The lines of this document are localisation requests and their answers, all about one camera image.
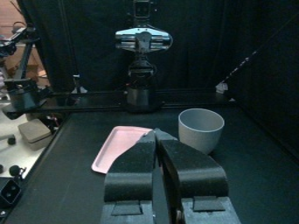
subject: black backdrop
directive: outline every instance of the black backdrop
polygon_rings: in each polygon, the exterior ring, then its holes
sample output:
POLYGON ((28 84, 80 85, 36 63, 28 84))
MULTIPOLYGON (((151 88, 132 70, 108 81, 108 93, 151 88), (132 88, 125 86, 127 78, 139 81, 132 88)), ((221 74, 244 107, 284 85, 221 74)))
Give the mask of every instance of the black backdrop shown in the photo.
MULTIPOLYGON (((115 32, 128 28, 127 2, 18 0, 54 91, 73 89, 73 74, 88 91, 124 88, 133 54, 115 48, 115 32)), ((297 0, 157 0, 156 9, 152 25, 173 38, 167 52, 149 55, 157 87, 213 88, 256 51, 228 93, 297 156, 297 0)))

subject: black tabletop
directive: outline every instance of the black tabletop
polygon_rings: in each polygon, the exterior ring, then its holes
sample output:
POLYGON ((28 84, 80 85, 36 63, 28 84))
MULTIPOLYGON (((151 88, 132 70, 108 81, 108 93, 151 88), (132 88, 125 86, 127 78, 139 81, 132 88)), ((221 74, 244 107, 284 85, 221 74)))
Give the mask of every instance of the black tabletop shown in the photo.
MULTIPOLYGON (((229 199, 243 224, 299 221, 299 165, 237 107, 211 108, 224 120, 211 156, 228 175, 229 199)), ((152 114, 73 113, 25 182, 4 223, 99 224, 105 176, 90 170, 116 126, 159 128, 177 137, 179 108, 152 114)))

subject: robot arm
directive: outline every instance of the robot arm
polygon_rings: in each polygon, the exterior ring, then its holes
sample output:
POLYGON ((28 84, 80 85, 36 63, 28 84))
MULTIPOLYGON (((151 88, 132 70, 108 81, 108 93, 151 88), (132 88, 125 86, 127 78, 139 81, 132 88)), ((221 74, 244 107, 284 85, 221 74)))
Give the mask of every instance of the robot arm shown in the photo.
POLYGON ((116 48, 135 52, 135 61, 128 68, 127 110, 132 112, 155 111, 161 103, 155 99, 155 66, 147 54, 167 50, 172 37, 149 25, 151 4, 153 0, 133 0, 133 28, 116 32, 116 48))

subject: pink tray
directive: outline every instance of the pink tray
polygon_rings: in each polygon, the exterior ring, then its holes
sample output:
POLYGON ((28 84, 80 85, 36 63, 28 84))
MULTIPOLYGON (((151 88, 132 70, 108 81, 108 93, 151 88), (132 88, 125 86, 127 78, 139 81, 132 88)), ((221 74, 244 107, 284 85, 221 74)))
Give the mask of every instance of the pink tray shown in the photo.
POLYGON ((90 166, 94 172, 107 173, 116 158, 136 144, 136 141, 151 129, 116 126, 103 144, 97 157, 90 166))

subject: tan box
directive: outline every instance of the tan box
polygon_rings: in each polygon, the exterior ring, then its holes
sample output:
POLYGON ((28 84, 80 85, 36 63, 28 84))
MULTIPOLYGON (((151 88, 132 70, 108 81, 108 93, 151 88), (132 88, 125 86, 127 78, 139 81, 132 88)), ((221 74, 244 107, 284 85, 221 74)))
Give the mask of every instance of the tan box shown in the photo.
POLYGON ((33 119, 17 126, 22 140, 29 144, 32 150, 37 151, 45 147, 52 140, 52 133, 38 119, 33 119))

